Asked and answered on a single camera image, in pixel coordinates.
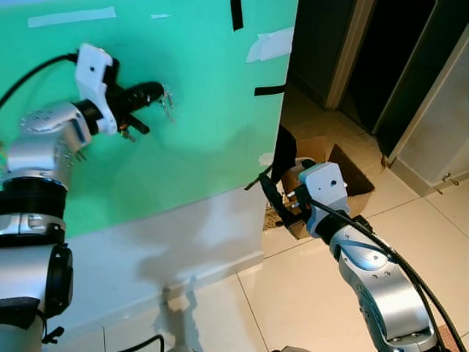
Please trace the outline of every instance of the open cardboard box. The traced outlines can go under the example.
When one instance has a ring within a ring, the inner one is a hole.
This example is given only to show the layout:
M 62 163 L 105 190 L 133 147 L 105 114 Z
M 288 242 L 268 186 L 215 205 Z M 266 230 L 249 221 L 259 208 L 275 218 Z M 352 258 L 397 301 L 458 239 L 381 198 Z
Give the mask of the open cardboard box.
M 312 158 L 317 163 L 330 161 L 339 165 L 344 182 L 347 184 L 347 203 L 350 207 L 350 217 L 355 217 L 361 214 L 369 198 L 374 191 L 373 183 L 371 183 L 364 173 L 350 160 L 345 152 L 335 144 L 330 152 L 329 158 L 326 152 L 327 139 L 324 136 L 314 137 L 297 141 L 296 157 L 298 158 Z M 301 163 L 297 163 L 296 167 L 291 168 L 281 178 L 285 194 L 293 191 L 300 186 L 298 175 L 304 170 Z M 290 232 L 297 238 L 307 238 L 309 233 L 305 226 L 298 224 L 297 226 L 290 227 Z

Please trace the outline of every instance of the green backdrop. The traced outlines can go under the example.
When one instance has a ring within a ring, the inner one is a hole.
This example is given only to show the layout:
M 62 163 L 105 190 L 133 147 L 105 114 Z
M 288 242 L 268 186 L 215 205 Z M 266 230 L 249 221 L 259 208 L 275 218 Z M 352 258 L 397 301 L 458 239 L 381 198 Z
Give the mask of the green backdrop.
M 29 28 L 27 19 L 114 6 L 117 17 Z M 294 26 L 296 0 L 243 1 L 233 32 L 230 0 L 61 0 L 0 7 L 0 94 L 35 65 L 82 43 L 121 63 L 123 87 L 156 80 L 173 94 L 172 125 L 158 104 L 136 113 L 151 128 L 136 143 L 96 136 L 75 165 L 67 198 L 68 238 L 149 216 L 246 184 L 273 152 L 289 56 L 246 63 L 260 33 Z M 171 17 L 152 19 L 154 14 Z M 11 142 L 26 112 L 78 100 L 74 65 L 44 70 L 0 110 L 0 140 Z

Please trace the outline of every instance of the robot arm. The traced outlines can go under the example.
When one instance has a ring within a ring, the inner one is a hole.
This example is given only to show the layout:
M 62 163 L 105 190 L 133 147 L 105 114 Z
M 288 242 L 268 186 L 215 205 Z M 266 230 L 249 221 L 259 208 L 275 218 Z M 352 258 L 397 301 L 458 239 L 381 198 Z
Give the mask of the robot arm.
M 43 323 L 70 304 L 72 252 L 65 240 L 65 199 L 75 159 L 97 133 L 133 140 L 129 126 L 149 128 L 131 113 L 164 97 L 158 82 L 123 89 L 119 63 L 83 45 L 75 79 L 77 103 L 60 103 L 21 119 L 7 154 L 0 192 L 0 345 L 2 351 L 40 351 Z M 55 331 L 44 342 L 63 331 Z
M 314 206 L 311 199 L 347 216 L 346 185 L 339 166 L 317 164 L 300 174 L 301 186 L 288 195 L 296 198 L 294 215 L 283 205 L 275 185 L 259 176 L 262 188 L 284 225 L 306 223 L 310 235 L 324 240 L 339 264 L 344 280 L 355 291 L 360 311 L 379 352 L 440 351 L 436 327 L 416 288 L 401 268 L 362 232 Z M 288 347 L 285 352 L 303 351 Z

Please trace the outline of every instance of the white wall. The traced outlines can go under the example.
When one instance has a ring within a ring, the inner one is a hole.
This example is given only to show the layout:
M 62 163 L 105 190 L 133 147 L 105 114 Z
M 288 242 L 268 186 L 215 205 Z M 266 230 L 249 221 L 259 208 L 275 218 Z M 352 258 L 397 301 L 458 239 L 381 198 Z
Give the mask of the white wall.
M 427 185 L 469 172 L 469 49 L 463 32 L 397 155 Z
M 160 303 L 162 292 L 191 290 L 263 259 L 265 196 L 259 185 L 69 241 L 73 302 L 51 328 L 78 338 Z

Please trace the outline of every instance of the black tape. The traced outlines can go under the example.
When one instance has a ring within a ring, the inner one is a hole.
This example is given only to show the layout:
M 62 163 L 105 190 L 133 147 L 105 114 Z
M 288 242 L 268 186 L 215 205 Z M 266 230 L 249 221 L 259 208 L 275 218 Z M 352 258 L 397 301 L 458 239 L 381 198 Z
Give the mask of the black tape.
M 254 95 L 272 95 L 272 94 L 280 94 L 285 92 L 285 88 L 287 87 L 286 84 L 282 84 L 281 86 L 272 86 L 272 87 L 257 87 L 254 90 Z
M 232 20 L 233 20 L 233 31 L 242 29 L 243 23 L 243 7 L 241 6 L 241 0 L 231 0 L 232 2 Z

